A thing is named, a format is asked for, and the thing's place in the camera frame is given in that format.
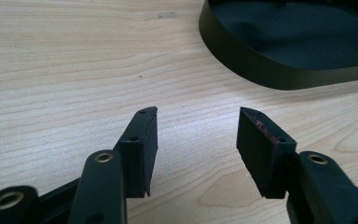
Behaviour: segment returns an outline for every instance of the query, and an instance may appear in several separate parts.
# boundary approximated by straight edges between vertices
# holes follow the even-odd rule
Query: black curved tray
[[[200,34],[238,75],[278,90],[358,80],[358,1],[205,0]]]

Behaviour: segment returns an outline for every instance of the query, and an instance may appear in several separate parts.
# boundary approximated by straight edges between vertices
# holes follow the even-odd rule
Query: metal grommet
[[[313,162],[321,164],[321,165],[326,165],[328,163],[327,159],[325,159],[324,157],[321,157],[319,155],[315,155],[315,154],[309,155],[308,159],[310,161],[313,161]]]
[[[19,191],[11,191],[0,196],[0,210],[5,210],[21,202],[24,193]]]
[[[113,155],[110,153],[101,153],[95,157],[95,161],[97,162],[107,162],[113,159]]]

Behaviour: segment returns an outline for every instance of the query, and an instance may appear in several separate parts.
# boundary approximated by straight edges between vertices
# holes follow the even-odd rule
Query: red residue
[[[264,125],[263,122],[261,122],[257,118],[253,118],[253,119],[255,121],[255,124],[261,129],[261,131],[263,131],[263,133],[266,134],[266,137],[269,138],[269,140],[271,140],[272,144],[278,145],[281,142],[278,138],[276,138],[274,135],[272,135],[269,132],[269,129],[266,127],[266,125]]]

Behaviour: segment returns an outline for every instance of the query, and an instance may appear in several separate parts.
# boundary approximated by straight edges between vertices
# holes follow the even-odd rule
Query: wooden table
[[[129,223],[288,223],[236,149],[241,106],[334,158],[358,186],[358,81],[276,91],[237,76],[200,38],[203,0],[0,1],[0,189],[42,195],[158,107],[152,196]]]

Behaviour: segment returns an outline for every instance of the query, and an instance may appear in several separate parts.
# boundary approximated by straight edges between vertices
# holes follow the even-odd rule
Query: wood grain
[[[235,148],[241,106],[334,158],[358,186],[358,81],[275,91],[203,44],[203,1],[0,1],[0,189],[44,194],[112,148],[135,111],[158,107],[152,196],[129,223],[288,223],[260,198]]]

